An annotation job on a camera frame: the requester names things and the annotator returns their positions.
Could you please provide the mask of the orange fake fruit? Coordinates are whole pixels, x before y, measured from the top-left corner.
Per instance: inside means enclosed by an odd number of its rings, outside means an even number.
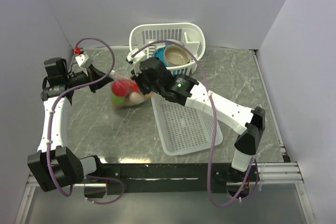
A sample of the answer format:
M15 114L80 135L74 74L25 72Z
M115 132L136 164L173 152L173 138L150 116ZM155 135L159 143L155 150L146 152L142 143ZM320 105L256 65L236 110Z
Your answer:
M145 97L138 92L132 92L129 94L129 101L133 104L141 104L145 101Z

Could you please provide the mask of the green fake fruit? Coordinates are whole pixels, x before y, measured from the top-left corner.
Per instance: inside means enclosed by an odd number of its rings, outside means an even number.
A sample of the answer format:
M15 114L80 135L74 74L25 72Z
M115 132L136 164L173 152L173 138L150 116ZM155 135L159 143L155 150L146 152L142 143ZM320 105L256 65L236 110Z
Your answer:
M111 94L111 102L113 106L122 106L124 104L124 101L124 96L117 96L114 93Z

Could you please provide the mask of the red fake fruit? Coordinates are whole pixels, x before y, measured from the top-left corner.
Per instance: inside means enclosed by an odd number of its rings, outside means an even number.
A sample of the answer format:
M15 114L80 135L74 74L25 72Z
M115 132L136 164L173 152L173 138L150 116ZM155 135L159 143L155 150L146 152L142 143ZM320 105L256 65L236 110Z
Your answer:
M132 80L115 80L111 84L112 93L117 96L126 97L132 92L137 92L139 90L137 84Z

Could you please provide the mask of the clear zip top bag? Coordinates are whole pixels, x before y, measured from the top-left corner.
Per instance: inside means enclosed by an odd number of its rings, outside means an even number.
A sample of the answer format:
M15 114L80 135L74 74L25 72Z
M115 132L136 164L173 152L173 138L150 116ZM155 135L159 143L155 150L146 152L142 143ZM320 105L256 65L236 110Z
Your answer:
M153 94L151 92L144 95L135 81L116 73L114 70L111 71L110 77L113 79L111 82L111 103L114 108L140 105Z

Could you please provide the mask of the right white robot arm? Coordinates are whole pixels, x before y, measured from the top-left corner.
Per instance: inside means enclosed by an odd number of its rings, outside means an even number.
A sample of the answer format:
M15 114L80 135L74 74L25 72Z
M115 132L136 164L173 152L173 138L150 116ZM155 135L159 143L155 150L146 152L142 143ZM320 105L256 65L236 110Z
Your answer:
M143 94L154 92L171 103L216 116L217 120L233 129L238 138L229 173L235 181L242 181L248 175L250 159L256 154L265 130L263 108L239 105L188 75L173 75L158 58L128 56L127 62L133 65L132 80Z

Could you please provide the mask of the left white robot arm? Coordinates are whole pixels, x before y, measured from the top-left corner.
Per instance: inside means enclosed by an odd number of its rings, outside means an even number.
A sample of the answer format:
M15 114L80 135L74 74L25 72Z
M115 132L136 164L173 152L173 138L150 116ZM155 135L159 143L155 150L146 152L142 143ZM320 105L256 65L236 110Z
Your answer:
M75 57L79 72L68 72L67 62L60 57L44 62L41 99L45 118L37 152L29 155L27 165L43 191L73 186L86 176L92 183L100 182L104 169L96 155L78 158L67 146L68 122L74 87L88 85L91 92L112 82L112 78L93 66L85 53Z

